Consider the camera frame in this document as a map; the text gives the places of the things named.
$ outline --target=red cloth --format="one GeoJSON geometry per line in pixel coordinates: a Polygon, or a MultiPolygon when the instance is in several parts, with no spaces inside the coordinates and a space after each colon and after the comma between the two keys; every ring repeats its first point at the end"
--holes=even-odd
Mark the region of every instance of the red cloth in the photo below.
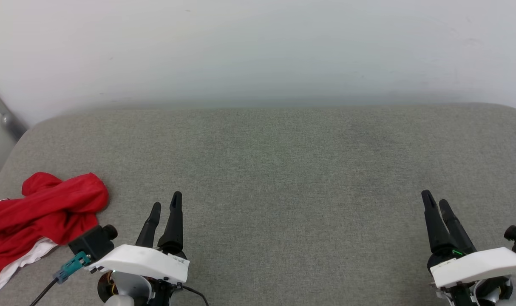
{"type": "Polygon", "coordinates": [[[93,173],[66,181],[37,172],[22,185],[23,199],[0,201],[0,269],[24,256],[42,237],[67,244],[97,225],[109,194],[93,173]]]}

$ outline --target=gray fabric surface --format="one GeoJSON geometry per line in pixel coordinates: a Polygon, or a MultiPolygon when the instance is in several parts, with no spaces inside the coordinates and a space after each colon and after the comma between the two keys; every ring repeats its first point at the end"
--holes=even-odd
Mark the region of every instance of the gray fabric surface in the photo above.
{"type": "MultiPolygon", "coordinates": [[[[18,198],[34,172],[93,172],[98,214],[133,244],[155,201],[182,191],[188,286],[212,306],[446,305],[426,269],[420,192],[446,198],[478,249],[510,246],[516,110],[497,105],[124,110],[65,116],[27,132],[0,174],[18,198]]],[[[167,209],[156,238],[167,221],[167,209]]],[[[0,292],[28,305],[71,258],[62,246],[0,292]]],[[[101,305],[79,271],[40,305],[101,305]]],[[[192,293],[177,305],[201,306],[192,293]]]]}

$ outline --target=black cable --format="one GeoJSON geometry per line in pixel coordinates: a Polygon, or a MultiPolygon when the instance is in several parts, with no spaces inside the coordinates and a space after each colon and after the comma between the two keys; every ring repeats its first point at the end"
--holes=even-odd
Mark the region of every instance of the black cable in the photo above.
{"type": "Polygon", "coordinates": [[[188,291],[190,291],[190,292],[192,292],[194,294],[199,295],[203,299],[203,301],[205,302],[205,306],[209,306],[209,302],[207,302],[207,299],[205,298],[205,296],[201,292],[199,292],[198,290],[192,289],[190,287],[186,287],[186,286],[182,286],[182,288],[186,289],[186,290],[188,290],[188,291]]]}
{"type": "Polygon", "coordinates": [[[51,283],[49,283],[48,286],[45,288],[45,290],[43,290],[41,292],[41,294],[37,298],[35,298],[35,300],[29,306],[37,305],[39,300],[41,300],[45,296],[45,294],[50,290],[50,288],[52,288],[52,286],[54,286],[54,284],[57,282],[58,282],[58,277],[56,277],[51,283]]]}

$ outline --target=white cloth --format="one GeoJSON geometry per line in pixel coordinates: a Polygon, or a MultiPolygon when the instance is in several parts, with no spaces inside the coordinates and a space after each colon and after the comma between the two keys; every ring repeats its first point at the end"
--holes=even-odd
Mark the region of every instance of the white cloth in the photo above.
{"type": "Polygon", "coordinates": [[[19,259],[13,261],[5,268],[0,271],[0,290],[4,287],[9,279],[13,276],[13,274],[18,270],[18,268],[23,267],[27,264],[35,263],[41,257],[45,256],[50,250],[55,248],[57,244],[52,242],[52,240],[48,238],[41,238],[35,242],[35,245],[26,255],[20,257],[19,259]]]}

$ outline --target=teal connector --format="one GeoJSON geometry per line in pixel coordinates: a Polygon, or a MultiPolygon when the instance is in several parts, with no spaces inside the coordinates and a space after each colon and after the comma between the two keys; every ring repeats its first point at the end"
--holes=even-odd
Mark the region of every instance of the teal connector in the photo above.
{"type": "Polygon", "coordinates": [[[71,276],[71,274],[77,272],[80,268],[90,263],[90,258],[85,252],[80,251],[73,259],[65,263],[62,268],[56,272],[53,276],[54,279],[58,279],[58,283],[64,283],[71,276]]]}

